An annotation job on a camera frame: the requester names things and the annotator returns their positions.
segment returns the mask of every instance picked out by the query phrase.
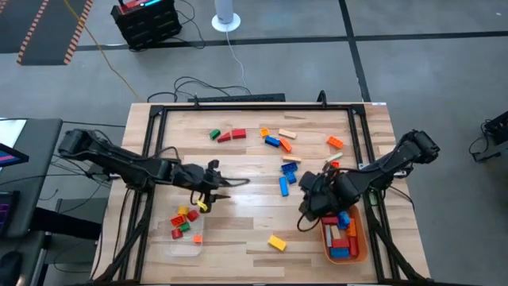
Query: wooden table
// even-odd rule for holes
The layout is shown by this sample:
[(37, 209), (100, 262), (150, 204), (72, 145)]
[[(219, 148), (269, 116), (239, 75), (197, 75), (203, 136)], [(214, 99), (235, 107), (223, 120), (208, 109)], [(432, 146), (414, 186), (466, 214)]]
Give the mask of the wooden table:
[[(365, 104), (371, 139), (376, 157), (389, 153), (396, 143), (388, 109), (385, 105)], [(129, 114), (122, 147), (141, 153), (148, 122), (150, 104), (133, 104)], [(190, 192), (177, 187), (156, 187), (155, 202), (144, 260), (142, 283), (367, 283), (375, 282), (375, 269), (369, 246), (368, 259), (358, 265), (332, 265), (323, 253), (318, 228), (300, 233), (296, 222), (300, 216), (298, 205), (303, 193), (297, 184), (290, 186), (290, 195), (282, 197), (279, 190), (282, 149), (265, 145), (260, 128), (269, 128), (277, 134), (279, 128), (296, 132), (291, 141), (293, 155), (303, 161), (296, 173), (299, 178), (305, 171), (318, 172), (325, 158), (337, 151), (326, 144), (330, 135), (344, 142), (341, 167), (356, 168), (349, 131), (348, 117), (344, 111), (177, 111), (170, 112), (163, 147), (178, 148), (183, 163), (206, 165), (219, 159), (223, 176), (248, 177), (251, 183), (242, 187), (222, 188), (221, 194), (231, 199), (214, 204), (206, 214), (204, 244), (197, 257), (170, 257), (167, 243), (171, 234), (164, 230), (168, 219), (174, 216), (167, 205), (170, 202), (188, 201)], [(224, 133), (232, 128), (247, 129), (247, 138), (218, 144), (211, 141), (209, 132), (220, 129)], [(152, 139), (153, 152), (156, 132)], [(362, 155), (367, 161), (365, 146)], [(172, 157), (168, 151), (163, 157)], [(394, 186), (409, 194), (406, 183), (396, 180)], [(113, 259), (114, 243), (125, 184), (113, 183), (110, 200), (104, 218), (104, 245), (102, 259), (95, 276), (99, 276)], [(121, 225), (120, 243), (123, 244), (131, 195), (125, 206)], [(423, 276), (429, 276), (425, 254), (421, 245), (417, 223), (409, 202), (388, 191), (385, 199), (387, 215), (394, 243), (409, 263)], [(363, 213), (364, 205), (356, 204)], [(364, 227), (368, 238), (367, 223)], [(287, 249), (280, 253), (267, 244), (270, 235), (287, 242)], [(386, 251), (380, 246), (383, 267), (387, 277), (389, 267)], [(127, 277), (133, 276), (137, 246), (131, 253)]]

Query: concrete floor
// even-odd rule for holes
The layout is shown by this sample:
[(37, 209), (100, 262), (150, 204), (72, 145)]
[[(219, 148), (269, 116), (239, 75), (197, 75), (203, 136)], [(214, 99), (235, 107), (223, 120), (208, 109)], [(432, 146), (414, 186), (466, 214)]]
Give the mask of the concrete floor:
[[(213, 1), (190, 1), (206, 40), (224, 39), (209, 25)], [(123, 44), (109, 11), (114, 0), (95, 2), (87, 25), (101, 44)], [(455, 33), (508, 30), (508, 4), (497, 0), (348, 0), (356, 35)], [(189, 14), (189, 7), (177, 1)], [(337, 1), (236, 0), (242, 26), (231, 38), (344, 36)], [(195, 27), (180, 35), (196, 41)], [(91, 44), (83, 36), (81, 45)], [(233, 47), (253, 94), (286, 93), (287, 101), (314, 101), (324, 89), (331, 101), (362, 98), (348, 43), (260, 44)], [(438, 160), (408, 179), (432, 277), (437, 281), (503, 285), (508, 280), (508, 164), (504, 157), (474, 163), (468, 146), (479, 124), (506, 111), (508, 38), (359, 42), (373, 102), (387, 102), (398, 136), (423, 129), (441, 147)], [(144, 97), (172, 91), (190, 75), (216, 85), (241, 84), (228, 47), (171, 48), (107, 53), (114, 67)], [(125, 123), (134, 97), (108, 69), (99, 52), (77, 52), (69, 66), (20, 67), (17, 55), (0, 55), (3, 117)], [(192, 87), (198, 96), (215, 96)], [(171, 101), (160, 98), (161, 102)], [(105, 128), (114, 142), (122, 131)], [(61, 198), (86, 198), (94, 184), (48, 178), (43, 197), (58, 187)], [(98, 196), (107, 197), (107, 190)], [(44, 202), (54, 208), (55, 201)], [(47, 285), (78, 282), (87, 275), (50, 268)]]

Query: orange plastic tray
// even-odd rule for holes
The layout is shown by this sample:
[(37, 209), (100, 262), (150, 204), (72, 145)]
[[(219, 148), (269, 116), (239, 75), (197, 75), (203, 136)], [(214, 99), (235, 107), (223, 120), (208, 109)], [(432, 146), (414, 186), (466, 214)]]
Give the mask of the orange plastic tray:
[(368, 255), (368, 246), (367, 240), (365, 238), (364, 225), (362, 224), (362, 217), (360, 215), (360, 211), (355, 205), (352, 205), (349, 208), (349, 216), (355, 219), (356, 224), (356, 240), (358, 241), (358, 256), (350, 257), (350, 258), (331, 258), (329, 248), (326, 246), (326, 232), (325, 225), (319, 222), (321, 225), (321, 236), (323, 238), (323, 247), (325, 249), (325, 255), (328, 260), (336, 265), (347, 265), (347, 264), (356, 264), (364, 262), (367, 259)]

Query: white cable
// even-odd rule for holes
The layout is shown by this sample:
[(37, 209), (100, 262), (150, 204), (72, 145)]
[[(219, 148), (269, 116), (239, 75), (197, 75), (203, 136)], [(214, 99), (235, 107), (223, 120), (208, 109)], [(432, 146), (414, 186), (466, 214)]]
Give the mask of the white cable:
[(241, 67), (241, 80), (244, 82), (244, 87), (245, 87), (245, 95), (247, 95), (247, 83), (245, 82), (245, 77), (244, 77), (244, 74), (245, 74), (245, 71), (244, 71), (244, 65), (240, 62), (240, 60), (238, 60), (237, 56), (235, 55), (235, 51), (233, 51), (233, 47), (231, 46), (231, 43), (229, 42), (229, 34), (228, 34), (228, 29), (226, 29), (225, 31), (225, 38), (228, 40), (228, 45), (229, 45), (229, 49), (231, 50), (231, 53), (233, 54), (233, 58), (235, 58), (235, 60), (240, 64), (240, 67)]

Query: computer monitor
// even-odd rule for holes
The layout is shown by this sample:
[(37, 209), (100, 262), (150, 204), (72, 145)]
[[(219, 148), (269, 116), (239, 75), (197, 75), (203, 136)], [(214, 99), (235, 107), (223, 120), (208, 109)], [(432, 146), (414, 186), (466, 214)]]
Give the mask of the computer monitor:
[(28, 155), (0, 143), (0, 168), (29, 161)]

